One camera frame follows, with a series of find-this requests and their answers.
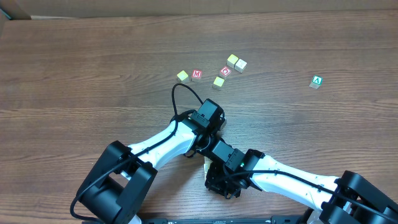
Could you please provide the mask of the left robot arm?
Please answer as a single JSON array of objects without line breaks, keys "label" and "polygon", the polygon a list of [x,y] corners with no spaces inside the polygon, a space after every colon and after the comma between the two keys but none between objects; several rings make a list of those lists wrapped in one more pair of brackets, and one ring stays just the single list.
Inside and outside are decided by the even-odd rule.
[{"label": "left robot arm", "polygon": [[207,99],[145,141],[112,142],[80,185],[70,205],[72,217],[83,223],[141,223],[137,213],[159,169],[174,157],[208,147],[224,121],[223,109]]}]

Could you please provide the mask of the wooden letter E block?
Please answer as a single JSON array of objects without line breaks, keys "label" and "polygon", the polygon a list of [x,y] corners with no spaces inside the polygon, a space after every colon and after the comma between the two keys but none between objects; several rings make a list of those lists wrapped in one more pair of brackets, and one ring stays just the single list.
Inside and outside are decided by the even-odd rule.
[{"label": "wooden letter E block", "polygon": [[222,118],[222,124],[220,126],[220,130],[222,130],[225,127],[226,123],[227,123],[226,118]]}]

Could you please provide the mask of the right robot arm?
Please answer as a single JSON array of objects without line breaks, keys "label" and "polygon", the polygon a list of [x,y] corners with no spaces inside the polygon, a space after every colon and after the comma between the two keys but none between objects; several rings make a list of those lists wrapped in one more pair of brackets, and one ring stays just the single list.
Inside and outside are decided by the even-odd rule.
[{"label": "right robot arm", "polygon": [[306,205],[304,223],[397,223],[397,203],[355,172],[347,170],[341,177],[311,174],[261,151],[234,149],[222,140],[201,154],[212,161],[207,189],[227,199],[253,187]]}]

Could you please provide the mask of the wooden letter B block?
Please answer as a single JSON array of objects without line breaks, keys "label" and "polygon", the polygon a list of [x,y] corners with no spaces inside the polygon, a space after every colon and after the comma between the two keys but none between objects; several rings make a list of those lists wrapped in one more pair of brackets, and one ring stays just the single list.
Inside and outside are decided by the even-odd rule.
[{"label": "wooden letter B block", "polygon": [[203,165],[203,169],[204,169],[204,178],[207,177],[207,173],[208,173],[208,170],[210,169],[210,166],[211,166],[211,164],[204,164],[204,165]]}]

